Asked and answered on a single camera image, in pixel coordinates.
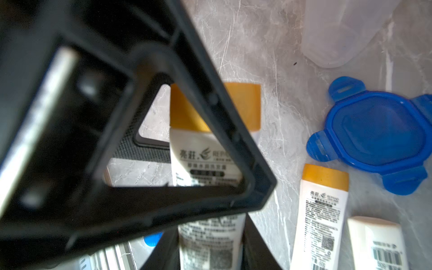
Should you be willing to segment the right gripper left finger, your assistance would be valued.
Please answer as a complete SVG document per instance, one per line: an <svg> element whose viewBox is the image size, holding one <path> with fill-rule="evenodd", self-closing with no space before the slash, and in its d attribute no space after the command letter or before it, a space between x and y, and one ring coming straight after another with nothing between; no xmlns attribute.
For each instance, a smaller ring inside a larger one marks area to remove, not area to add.
<svg viewBox="0 0 432 270"><path fill-rule="evenodd" d="M141 270L178 270L179 269L179 235L178 228L164 231L162 238Z"/></svg>

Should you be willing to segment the blue lid left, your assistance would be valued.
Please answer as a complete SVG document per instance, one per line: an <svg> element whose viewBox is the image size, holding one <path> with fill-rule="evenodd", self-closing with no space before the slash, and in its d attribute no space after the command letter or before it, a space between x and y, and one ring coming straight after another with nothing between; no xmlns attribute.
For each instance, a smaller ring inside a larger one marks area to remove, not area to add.
<svg viewBox="0 0 432 270"><path fill-rule="evenodd" d="M432 154L432 96L409 100L368 91L349 76L334 80L328 91L334 106L324 129L310 136L309 156L380 174L384 188L393 194L414 193L428 176L424 161Z"/></svg>

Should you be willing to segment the white bottle orange cap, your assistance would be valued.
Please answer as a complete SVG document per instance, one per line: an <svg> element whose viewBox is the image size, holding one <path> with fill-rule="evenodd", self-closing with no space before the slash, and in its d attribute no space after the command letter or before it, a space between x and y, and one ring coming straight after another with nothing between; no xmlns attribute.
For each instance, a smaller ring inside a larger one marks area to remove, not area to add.
<svg viewBox="0 0 432 270"><path fill-rule="evenodd" d="M349 174L306 164L300 181L300 199L292 270L338 268Z"/></svg>
<svg viewBox="0 0 432 270"><path fill-rule="evenodd" d="M261 86L226 83L239 115L258 140L261 130ZM190 104L180 88L171 85L170 153L176 186L236 186L242 173L223 145ZM205 219L178 226L180 268L239 270L243 257L245 214Z"/></svg>
<svg viewBox="0 0 432 270"><path fill-rule="evenodd" d="M356 270L408 270L401 225L379 218L347 220Z"/></svg>

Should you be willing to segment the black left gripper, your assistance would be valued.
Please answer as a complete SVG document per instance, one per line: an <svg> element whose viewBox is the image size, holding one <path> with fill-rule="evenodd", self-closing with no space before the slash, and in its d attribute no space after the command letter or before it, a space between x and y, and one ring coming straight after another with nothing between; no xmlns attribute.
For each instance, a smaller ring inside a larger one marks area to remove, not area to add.
<svg viewBox="0 0 432 270"><path fill-rule="evenodd" d="M111 158L170 162L139 127L176 83L233 158L240 184L110 187ZM1 2L1 268L27 270L162 230L260 210L276 178L181 1Z"/></svg>

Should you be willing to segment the blue toothbrush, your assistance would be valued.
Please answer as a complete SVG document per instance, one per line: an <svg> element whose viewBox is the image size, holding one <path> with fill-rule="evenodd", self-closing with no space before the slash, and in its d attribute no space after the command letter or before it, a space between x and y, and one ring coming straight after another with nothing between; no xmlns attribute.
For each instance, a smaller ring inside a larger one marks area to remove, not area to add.
<svg viewBox="0 0 432 270"><path fill-rule="evenodd" d="M156 247L164 232L158 232L144 237L144 242L149 247Z"/></svg>

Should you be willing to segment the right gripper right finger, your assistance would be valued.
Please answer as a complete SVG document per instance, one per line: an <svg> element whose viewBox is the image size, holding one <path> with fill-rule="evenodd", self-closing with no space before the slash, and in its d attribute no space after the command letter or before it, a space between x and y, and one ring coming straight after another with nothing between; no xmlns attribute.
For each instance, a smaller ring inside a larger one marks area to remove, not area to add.
<svg viewBox="0 0 432 270"><path fill-rule="evenodd" d="M248 214L246 214L243 232L241 269L282 270Z"/></svg>

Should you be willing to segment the clear plastic container back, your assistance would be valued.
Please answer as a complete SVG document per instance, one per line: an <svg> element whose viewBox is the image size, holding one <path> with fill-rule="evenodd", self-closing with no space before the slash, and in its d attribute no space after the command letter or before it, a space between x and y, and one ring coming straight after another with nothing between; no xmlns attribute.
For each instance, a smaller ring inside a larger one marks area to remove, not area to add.
<svg viewBox="0 0 432 270"><path fill-rule="evenodd" d="M307 0L301 52L319 67L343 66L372 40L399 3Z"/></svg>

